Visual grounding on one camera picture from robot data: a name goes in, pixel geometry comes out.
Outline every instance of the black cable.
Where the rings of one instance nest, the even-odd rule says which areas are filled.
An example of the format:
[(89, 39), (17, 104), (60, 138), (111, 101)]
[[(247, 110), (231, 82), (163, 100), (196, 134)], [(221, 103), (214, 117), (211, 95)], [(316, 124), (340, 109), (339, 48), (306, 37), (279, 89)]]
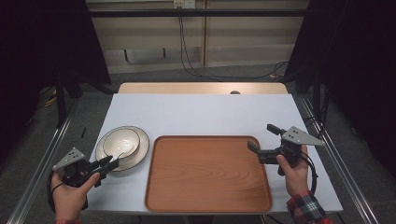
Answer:
[(324, 95), (324, 103), (323, 103), (322, 108), (320, 109), (320, 116), (321, 117), (323, 116), (323, 119), (320, 118), (321, 123), (320, 123), (319, 132), (318, 132), (318, 137), (320, 137), (324, 131), (324, 125), (326, 123), (326, 118), (327, 118), (327, 110), (329, 108), (329, 99), (330, 99), (329, 90), (326, 88), (325, 95)]
[(283, 224), (282, 222), (278, 221), (276, 218), (274, 218), (271, 215), (266, 215), (267, 217), (271, 218), (274, 222), (278, 223), (278, 224)]
[(289, 63), (289, 62), (280, 62), (280, 63), (277, 63), (277, 64), (275, 64), (274, 65), (274, 76), (275, 76), (275, 78), (274, 78), (274, 80), (273, 80), (273, 82), (276, 82), (276, 79), (277, 79), (277, 70), (278, 69), (280, 69), (284, 64), (287, 64), (287, 63)]
[[(189, 54), (187, 53), (186, 40), (185, 40), (185, 38), (184, 38), (184, 25), (183, 25), (183, 19), (182, 19), (181, 17), (178, 18), (178, 25), (179, 25), (179, 31), (180, 31), (180, 59), (181, 59), (181, 64), (182, 64), (183, 67), (184, 67), (184, 70), (185, 70), (187, 73), (189, 73), (190, 75), (192, 75), (192, 76), (195, 76), (195, 77), (205, 77), (205, 78), (208, 78), (208, 79), (211, 79), (211, 80), (220, 82), (220, 80), (217, 80), (217, 79), (215, 79), (215, 78), (213, 78), (213, 77), (202, 76), (201, 74), (199, 74), (199, 73), (192, 67), (191, 62), (190, 62)], [(184, 60), (183, 60), (183, 49), (184, 49), (184, 51), (186, 52), (186, 56), (187, 56), (187, 60), (188, 60), (188, 62), (189, 62), (189, 65), (190, 65), (191, 69), (195, 72), (195, 74), (192, 73), (192, 72), (190, 72), (190, 71), (187, 69), (186, 65), (184, 64)]]
[(338, 218), (340, 218), (341, 223), (346, 224), (343, 217), (341, 217), (341, 214), (339, 212), (336, 213)]
[(315, 169), (315, 165), (312, 162), (311, 158), (305, 154), (305, 156), (309, 159), (306, 159), (304, 157), (301, 157), (301, 159), (303, 161), (305, 161), (309, 167), (311, 168), (311, 172), (312, 172), (312, 185), (311, 185), (311, 192), (312, 194), (315, 194), (315, 191), (317, 190), (317, 183), (318, 183), (318, 175), (317, 175), (317, 170)]
[(257, 76), (257, 77), (228, 77), (228, 76), (207, 76), (207, 77), (227, 77), (227, 78), (240, 78), (240, 79), (257, 79), (257, 78), (262, 78), (262, 77), (269, 77), (269, 76), (271, 76), (276, 70), (274, 69), (274, 70), (271, 71), (270, 73), (267, 73), (267, 74), (262, 75), (262, 76)]
[[(197, 72), (194, 68), (193, 68), (193, 66), (192, 66), (192, 64), (191, 64), (191, 61), (190, 61), (190, 57), (189, 57), (189, 54), (188, 54), (188, 52), (187, 52), (187, 47), (186, 47), (186, 40), (185, 40), (185, 37), (184, 37), (184, 25), (183, 25), (183, 19), (181, 18), (181, 17), (178, 17), (178, 23), (179, 23), (179, 31), (180, 31), (180, 58), (181, 58), (181, 63), (182, 63), (182, 65), (183, 65), (183, 67), (184, 67), (184, 69), (186, 70), (186, 72), (187, 73), (189, 73), (190, 75), (192, 75), (192, 76), (195, 76), (195, 77), (205, 77), (205, 78), (209, 78), (209, 79), (211, 79), (211, 80), (214, 80), (214, 81), (217, 81), (217, 82), (222, 82), (221, 80), (218, 80), (218, 79), (216, 79), (216, 77), (220, 77), (220, 78), (239, 78), (239, 79), (256, 79), (256, 78), (261, 78), (261, 77), (268, 77), (268, 76), (271, 76), (273, 73), (275, 73), (278, 69), (280, 69), (282, 66), (283, 66), (283, 64), (285, 64), (285, 63), (288, 63), (288, 62), (280, 62), (280, 63), (276, 63), (275, 65), (274, 65), (274, 70), (273, 71), (271, 71), (270, 73), (268, 73), (268, 74), (265, 74), (265, 75), (262, 75), (262, 76), (258, 76), (258, 77), (230, 77), (230, 76), (203, 76), (203, 75), (201, 75), (199, 72)], [(192, 69), (192, 71), (194, 71), (194, 73), (192, 73), (192, 72), (190, 72), (189, 70), (188, 70), (188, 68), (185, 66), (185, 64), (184, 64), (184, 60), (183, 60), (183, 50), (185, 51), (185, 53), (186, 53), (186, 57), (187, 57), (187, 61), (188, 61), (188, 63), (189, 63), (189, 65), (190, 65), (190, 68)]]

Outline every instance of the wooden board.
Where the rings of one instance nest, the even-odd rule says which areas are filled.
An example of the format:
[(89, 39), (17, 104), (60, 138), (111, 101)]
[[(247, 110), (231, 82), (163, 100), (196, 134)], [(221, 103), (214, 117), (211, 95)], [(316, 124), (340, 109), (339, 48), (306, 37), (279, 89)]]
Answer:
[(162, 136), (153, 147), (146, 207), (152, 212), (264, 213), (272, 206), (251, 136)]

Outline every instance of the metal rail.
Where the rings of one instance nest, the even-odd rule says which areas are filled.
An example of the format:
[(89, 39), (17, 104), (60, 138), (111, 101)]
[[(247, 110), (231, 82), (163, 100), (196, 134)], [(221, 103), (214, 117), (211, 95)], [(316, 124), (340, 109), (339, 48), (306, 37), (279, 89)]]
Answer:
[(61, 144), (62, 139), (64, 138), (70, 121), (76, 112), (78, 103), (79, 99), (74, 101), (69, 115), (64, 121), (64, 124), (60, 128), (56, 129), (55, 134), (53, 135), (52, 140), (50, 141), (49, 146), (47, 147), (47, 150), (41, 159), (41, 162), (38, 164), (37, 169), (35, 170), (35, 173), (29, 182), (29, 185), (12, 211), (7, 224), (22, 224), (26, 219), (30, 207), (35, 200), (35, 196), (40, 189), (40, 185), (43, 183), (43, 180), (47, 178), (46, 174), (50, 170), (54, 155), (56, 154), (56, 151)]
[[(303, 97), (302, 103), (304, 105), (304, 109), (307, 112), (308, 116), (314, 117), (313, 106), (311, 102), (306, 97)], [(313, 120), (313, 125), (316, 131), (319, 133), (320, 132), (319, 123)], [(356, 205), (356, 208), (361, 214), (364, 223), (366, 224), (379, 223), (375, 217), (375, 214), (370, 204), (367, 202), (366, 197), (361, 192), (361, 189), (359, 188), (358, 184), (355, 182), (354, 178), (352, 177), (352, 174), (347, 169), (347, 166), (344, 163), (343, 159), (341, 158), (341, 155), (338, 153), (338, 150), (335, 147), (335, 144), (332, 142), (332, 139), (330, 138), (329, 134), (326, 132), (326, 130), (323, 130), (321, 134), (323, 137), (323, 141), (326, 144), (326, 150), (329, 153), (330, 158), (332, 159), (332, 163), (334, 164), (335, 169), (337, 170), (344, 185), (346, 186), (346, 190), (348, 191), (350, 197), (352, 198), (353, 203)]]

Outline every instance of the white plate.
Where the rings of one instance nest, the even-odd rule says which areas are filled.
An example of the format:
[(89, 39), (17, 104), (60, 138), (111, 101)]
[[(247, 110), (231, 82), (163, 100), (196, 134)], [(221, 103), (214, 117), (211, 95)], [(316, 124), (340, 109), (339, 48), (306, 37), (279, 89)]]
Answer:
[(132, 130), (132, 131), (136, 132), (137, 135), (139, 135), (140, 142), (139, 142), (139, 148), (137, 149), (137, 152), (132, 156), (132, 158), (127, 157), (124, 159), (128, 159), (128, 160), (120, 160), (120, 166), (118, 168), (114, 169), (113, 171), (123, 171), (123, 170), (127, 170), (127, 169), (130, 169), (130, 168), (136, 166), (139, 162), (141, 162), (146, 157), (146, 154), (149, 151), (149, 137), (143, 130), (141, 130), (140, 128), (137, 128), (135, 126), (121, 126), (119, 128), (113, 129), (110, 132), (106, 133), (99, 140), (99, 142), (96, 146), (96, 150), (95, 150), (95, 157), (98, 161), (101, 160), (102, 158), (106, 157), (106, 153), (103, 148), (105, 140), (112, 133), (114, 133), (118, 130)]

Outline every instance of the human hand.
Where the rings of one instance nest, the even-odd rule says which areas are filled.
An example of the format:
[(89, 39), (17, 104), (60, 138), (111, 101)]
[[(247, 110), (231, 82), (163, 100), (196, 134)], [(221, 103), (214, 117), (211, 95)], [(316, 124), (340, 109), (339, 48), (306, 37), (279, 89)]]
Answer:
[[(308, 154), (308, 149), (305, 145), (301, 146), (301, 150), (303, 153)], [(299, 159), (291, 167), (282, 155), (277, 155), (276, 160), (285, 173), (286, 190), (291, 197), (308, 190), (308, 164), (305, 161)]]
[[(100, 174), (93, 174), (81, 187), (74, 188), (62, 184), (53, 191), (56, 220), (77, 220), (84, 206), (88, 191), (99, 180)], [(51, 179), (51, 189), (63, 183), (62, 177), (54, 172)]]

